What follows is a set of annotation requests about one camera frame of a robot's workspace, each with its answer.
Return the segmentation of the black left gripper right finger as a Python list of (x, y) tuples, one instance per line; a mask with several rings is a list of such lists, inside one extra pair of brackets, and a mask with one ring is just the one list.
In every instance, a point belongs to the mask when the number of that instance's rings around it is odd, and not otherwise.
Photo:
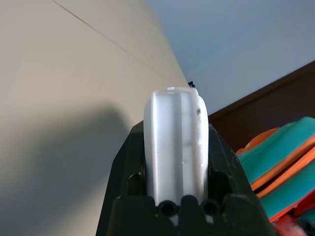
[(253, 193), (239, 158), (209, 125), (208, 202), (204, 236), (272, 236), (258, 197)]

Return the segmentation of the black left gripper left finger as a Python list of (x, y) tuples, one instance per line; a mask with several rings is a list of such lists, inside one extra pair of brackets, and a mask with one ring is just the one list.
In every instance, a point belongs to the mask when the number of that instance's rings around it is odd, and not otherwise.
[(117, 153), (97, 226), (99, 236), (148, 235), (154, 199), (147, 196), (143, 122), (136, 124)]

